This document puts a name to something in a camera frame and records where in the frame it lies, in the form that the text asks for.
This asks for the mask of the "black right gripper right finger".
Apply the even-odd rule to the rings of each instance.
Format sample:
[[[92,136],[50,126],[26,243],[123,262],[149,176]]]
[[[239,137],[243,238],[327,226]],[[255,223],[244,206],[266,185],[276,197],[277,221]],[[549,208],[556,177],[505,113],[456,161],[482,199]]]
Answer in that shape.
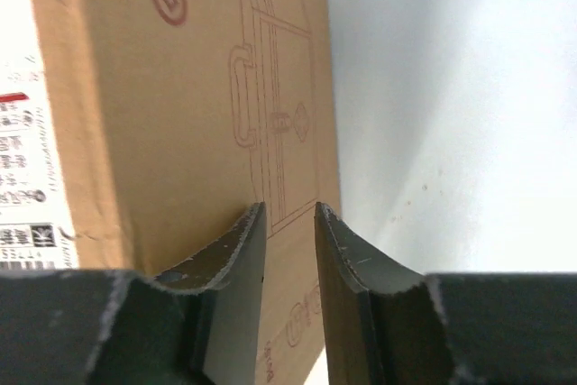
[[[419,274],[315,211],[333,384],[573,384],[572,273]]]

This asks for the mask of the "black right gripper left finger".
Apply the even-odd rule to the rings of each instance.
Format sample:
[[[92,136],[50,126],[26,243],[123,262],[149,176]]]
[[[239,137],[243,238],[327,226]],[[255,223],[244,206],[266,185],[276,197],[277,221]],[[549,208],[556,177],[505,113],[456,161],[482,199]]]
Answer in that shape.
[[[1,271],[4,384],[252,384],[266,208],[156,277]]]

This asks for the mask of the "brown cardboard express box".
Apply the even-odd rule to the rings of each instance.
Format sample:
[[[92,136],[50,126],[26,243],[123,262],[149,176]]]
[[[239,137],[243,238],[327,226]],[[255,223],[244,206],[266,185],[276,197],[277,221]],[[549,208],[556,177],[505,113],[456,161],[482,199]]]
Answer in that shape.
[[[252,384],[324,344],[316,204],[339,203],[326,0],[32,0],[76,269],[156,277],[266,208]]]

